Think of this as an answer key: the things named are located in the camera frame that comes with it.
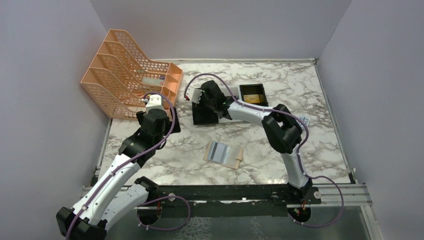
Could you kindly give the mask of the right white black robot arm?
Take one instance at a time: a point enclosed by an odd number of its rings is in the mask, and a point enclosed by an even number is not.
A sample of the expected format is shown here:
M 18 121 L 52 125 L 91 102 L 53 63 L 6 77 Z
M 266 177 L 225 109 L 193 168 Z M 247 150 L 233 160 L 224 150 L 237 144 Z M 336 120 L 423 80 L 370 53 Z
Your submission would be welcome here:
M 194 89 L 186 99 L 212 111 L 220 119 L 240 120 L 263 127 L 270 146 L 281 154 L 287 170 L 289 199 L 300 204 L 308 198 L 312 181 L 295 150 L 301 144 L 303 130 L 285 105 L 271 108 L 247 103 L 234 96 L 226 97 L 213 80 Z

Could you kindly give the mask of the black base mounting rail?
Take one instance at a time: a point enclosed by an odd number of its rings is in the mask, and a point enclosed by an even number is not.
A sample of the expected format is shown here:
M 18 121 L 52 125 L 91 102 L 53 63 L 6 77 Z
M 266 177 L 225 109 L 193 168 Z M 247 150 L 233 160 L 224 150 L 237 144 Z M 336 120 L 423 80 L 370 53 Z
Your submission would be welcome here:
M 190 217 L 286 217 L 288 209 L 319 205 L 317 187 L 305 192 L 288 184 L 160 185 L 139 205 L 142 220 Z

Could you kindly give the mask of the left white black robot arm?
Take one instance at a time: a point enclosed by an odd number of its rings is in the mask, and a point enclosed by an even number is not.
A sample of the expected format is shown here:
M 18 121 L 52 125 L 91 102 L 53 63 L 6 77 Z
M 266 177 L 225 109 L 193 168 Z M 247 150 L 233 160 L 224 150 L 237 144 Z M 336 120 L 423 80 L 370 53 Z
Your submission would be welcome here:
M 157 185 L 146 177 L 128 188 L 127 193 L 120 190 L 164 147 L 169 135 L 181 131 L 175 107 L 170 113 L 171 118 L 158 108 L 138 112 L 140 128 L 123 141 L 109 169 L 73 207 L 62 207 L 56 214 L 59 231 L 67 240 L 104 240 L 112 226 L 131 209 L 155 203 Z

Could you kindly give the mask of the black right tray bin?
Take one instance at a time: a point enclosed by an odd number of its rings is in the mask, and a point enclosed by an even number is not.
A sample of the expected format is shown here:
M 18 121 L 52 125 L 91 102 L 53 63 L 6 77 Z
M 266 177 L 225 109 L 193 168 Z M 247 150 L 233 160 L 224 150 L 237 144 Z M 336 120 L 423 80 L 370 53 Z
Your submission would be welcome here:
M 264 85 L 262 83 L 239 85 L 239 95 L 241 100 L 246 103 L 262 107 L 269 106 Z

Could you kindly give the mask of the gold card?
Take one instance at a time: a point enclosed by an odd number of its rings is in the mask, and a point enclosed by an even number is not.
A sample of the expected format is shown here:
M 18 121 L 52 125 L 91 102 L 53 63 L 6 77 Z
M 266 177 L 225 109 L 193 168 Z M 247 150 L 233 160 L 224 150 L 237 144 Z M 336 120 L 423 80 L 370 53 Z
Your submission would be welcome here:
M 258 94 L 247 94 L 243 96 L 243 100 L 246 103 L 258 104 L 261 102 L 260 96 Z

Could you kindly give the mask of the peach plastic file organizer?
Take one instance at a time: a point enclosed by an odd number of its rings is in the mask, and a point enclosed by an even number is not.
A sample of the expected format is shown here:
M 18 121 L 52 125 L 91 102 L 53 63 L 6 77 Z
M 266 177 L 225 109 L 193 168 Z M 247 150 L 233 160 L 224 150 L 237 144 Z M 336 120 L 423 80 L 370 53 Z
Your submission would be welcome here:
M 145 93 L 175 104 L 183 75 L 174 63 L 149 59 L 127 31 L 110 29 L 80 83 L 107 117 L 135 121 Z

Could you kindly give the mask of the black left tray bin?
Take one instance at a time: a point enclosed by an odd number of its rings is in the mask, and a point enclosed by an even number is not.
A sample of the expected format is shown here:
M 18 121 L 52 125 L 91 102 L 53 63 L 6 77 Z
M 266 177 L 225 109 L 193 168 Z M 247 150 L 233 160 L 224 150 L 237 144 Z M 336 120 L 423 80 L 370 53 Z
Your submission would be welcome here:
M 195 126 L 215 125 L 219 123 L 219 117 L 210 109 L 191 102 L 192 120 Z

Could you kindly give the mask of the black tray bin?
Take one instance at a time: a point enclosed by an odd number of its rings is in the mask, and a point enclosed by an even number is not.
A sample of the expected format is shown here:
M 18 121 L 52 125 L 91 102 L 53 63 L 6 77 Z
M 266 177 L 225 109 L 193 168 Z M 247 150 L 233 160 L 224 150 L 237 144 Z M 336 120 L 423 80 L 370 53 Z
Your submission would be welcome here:
M 195 126 L 215 125 L 219 123 L 219 117 L 210 109 L 191 102 L 192 120 Z
M 264 85 L 262 83 L 239 85 L 239 95 L 241 100 L 246 103 L 262 107 L 269 106 Z

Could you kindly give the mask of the items in organizer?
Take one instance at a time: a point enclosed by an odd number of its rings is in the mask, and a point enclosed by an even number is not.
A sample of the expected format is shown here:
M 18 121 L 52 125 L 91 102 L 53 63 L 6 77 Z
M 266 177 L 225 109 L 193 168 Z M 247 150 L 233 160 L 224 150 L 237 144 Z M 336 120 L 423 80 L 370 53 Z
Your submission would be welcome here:
M 128 69 L 124 67 L 124 74 L 126 80 L 125 86 L 128 89 L 128 93 L 122 101 L 127 107 L 133 111 L 146 111 L 146 103 L 148 101 L 149 94 L 146 98 L 143 96 L 149 92 L 160 93 L 162 90 L 162 85 L 160 82 L 163 82 L 165 78 L 164 75 L 156 73 L 139 72 L 139 69 Z

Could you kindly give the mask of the blue white round tin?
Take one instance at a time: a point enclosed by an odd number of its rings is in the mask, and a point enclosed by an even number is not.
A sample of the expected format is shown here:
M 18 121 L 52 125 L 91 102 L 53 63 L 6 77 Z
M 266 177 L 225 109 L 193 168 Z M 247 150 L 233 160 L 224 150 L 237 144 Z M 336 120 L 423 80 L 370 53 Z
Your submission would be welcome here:
M 297 123 L 299 124 L 299 126 L 304 129 L 305 127 L 308 127 L 310 124 L 310 120 L 304 116 L 304 115 L 299 115 L 298 116 L 298 120 Z

